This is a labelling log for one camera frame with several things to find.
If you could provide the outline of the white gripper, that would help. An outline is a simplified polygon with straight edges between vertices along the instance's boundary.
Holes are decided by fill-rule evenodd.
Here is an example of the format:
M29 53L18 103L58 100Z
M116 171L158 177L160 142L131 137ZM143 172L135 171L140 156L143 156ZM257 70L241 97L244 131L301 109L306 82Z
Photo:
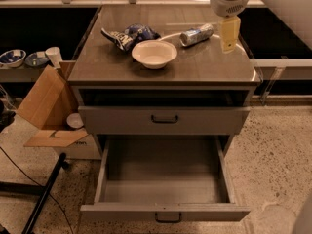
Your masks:
M237 44L241 20L237 17L247 6L249 0L210 0L214 12L223 17L218 22L221 49L232 52Z

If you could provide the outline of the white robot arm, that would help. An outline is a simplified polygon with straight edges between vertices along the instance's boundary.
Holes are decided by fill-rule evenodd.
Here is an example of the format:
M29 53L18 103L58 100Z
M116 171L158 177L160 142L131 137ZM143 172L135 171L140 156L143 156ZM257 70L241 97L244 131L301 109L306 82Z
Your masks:
M210 0L214 12L223 18L242 13L249 0ZM260 0L275 16L312 48L312 0Z

